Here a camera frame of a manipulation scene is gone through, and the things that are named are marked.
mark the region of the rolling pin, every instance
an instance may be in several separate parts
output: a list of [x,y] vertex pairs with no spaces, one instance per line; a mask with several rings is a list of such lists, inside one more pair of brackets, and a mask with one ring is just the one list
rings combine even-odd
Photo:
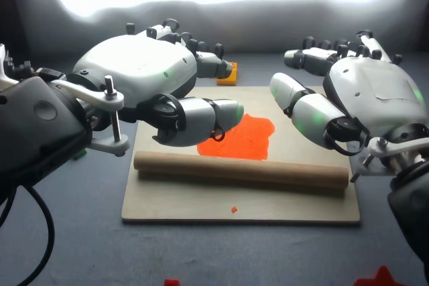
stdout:
[[343,167],[174,153],[138,151],[134,156],[134,169],[147,173],[192,175],[201,180],[209,177],[336,189],[345,189],[349,184],[349,171]]

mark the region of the gray table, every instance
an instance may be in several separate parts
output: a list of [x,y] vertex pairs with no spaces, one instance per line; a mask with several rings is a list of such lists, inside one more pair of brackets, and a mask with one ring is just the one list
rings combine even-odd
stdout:
[[[429,97],[425,75],[429,55],[404,58],[403,68]],[[281,54],[228,59],[239,63],[239,86],[267,86],[276,72],[290,74],[305,85],[322,82],[286,68]],[[46,66],[67,70],[72,65]],[[214,80],[198,81],[199,86],[213,84]],[[134,142],[136,124],[121,126]],[[400,283],[426,284],[423,266],[387,205],[388,177],[357,181],[360,226],[125,225],[121,209],[130,161],[131,150],[122,158],[89,151],[36,186],[54,217],[56,244],[32,285],[162,286],[164,279],[174,277],[182,286],[345,286],[356,278],[374,276],[382,265]],[[42,257],[46,241],[40,209],[25,190],[18,189],[0,229],[0,285],[15,285],[26,277]]]

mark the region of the cutting board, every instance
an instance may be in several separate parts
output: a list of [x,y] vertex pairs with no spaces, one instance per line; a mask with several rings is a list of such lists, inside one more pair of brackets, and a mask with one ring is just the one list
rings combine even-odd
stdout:
[[[322,87],[312,89],[323,93]],[[302,163],[303,166],[336,165],[348,168],[351,174],[349,158],[307,140],[283,114],[268,87],[194,88],[188,96],[238,100],[243,103],[245,113],[271,120],[275,132],[269,138],[269,161]],[[155,128],[140,122],[133,155],[136,151],[198,155],[196,147],[167,147],[156,143],[152,139],[156,133]],[[169,180],[167,175],[140,175],[131,161],[122,219],[124,222],[269,220],[356,223],[360,215],[353,184],[343,191],[279,188],[266,184],[217,184],[206,180],[202,184],[189,178]]]

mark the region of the yellow block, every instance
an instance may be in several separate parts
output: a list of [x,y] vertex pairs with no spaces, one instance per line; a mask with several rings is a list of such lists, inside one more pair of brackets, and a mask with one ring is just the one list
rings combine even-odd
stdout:
[[238,63],[232,63],[233,65],[233,71],[231,72],[231,75],[227,78],[219,78],[216,80],[216,84],[218,85],[235,85],[237,82],[237,69],[238,69]]

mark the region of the gray wall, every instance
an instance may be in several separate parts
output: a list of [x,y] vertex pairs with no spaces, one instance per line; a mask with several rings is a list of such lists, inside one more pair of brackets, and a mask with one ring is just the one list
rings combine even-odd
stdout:
[[282,52],[297,48],[308,35],[317,40],[352,39],[372,29],[391,53],[412,50],[429,0],[374,0],[368,3],[330,0],[242,1],[216,5],[189,2],[144,3],[105,9],[77,19],[59,0],[17,0],[32,56],[81,55],[97,43],[123,34],[133,22],[137,31],[177,19],[180,31],[228,52]]

